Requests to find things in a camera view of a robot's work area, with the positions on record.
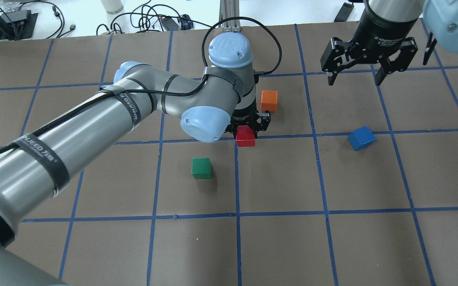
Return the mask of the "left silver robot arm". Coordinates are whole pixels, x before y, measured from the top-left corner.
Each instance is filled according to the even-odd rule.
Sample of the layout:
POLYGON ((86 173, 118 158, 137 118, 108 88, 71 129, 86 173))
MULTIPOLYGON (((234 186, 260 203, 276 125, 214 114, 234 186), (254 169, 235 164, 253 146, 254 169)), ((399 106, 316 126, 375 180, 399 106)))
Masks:
POLYGON ((6 248, 25 216, 59 195, 71 177, 153 112, 179 118, 188 136, 205 143, 236 134, 238 125, 267 129, 269 112, 256 110, 259 74, 249 40, 240 33, 219 34, 208 54, 211 65, 201 81, 145 63, 122 63, 113 84, 0 149, 0 286, 65 284, 6 248))

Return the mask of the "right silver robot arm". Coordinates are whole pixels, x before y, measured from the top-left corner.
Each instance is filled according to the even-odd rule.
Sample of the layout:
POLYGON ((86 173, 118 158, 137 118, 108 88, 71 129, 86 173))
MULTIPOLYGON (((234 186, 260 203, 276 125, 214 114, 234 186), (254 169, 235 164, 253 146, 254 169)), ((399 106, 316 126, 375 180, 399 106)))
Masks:
POLYGON ((360 64, 380 64, 376 86, 394 72, 409 68, 419 50, 409 32, 419 18, 429 31, 423 64, 434 48, 458 54, 458 0, 365 0, 355 34, 348 42, 333 37, 320 58, 320 66, 334 85, 340 72, 360 64))

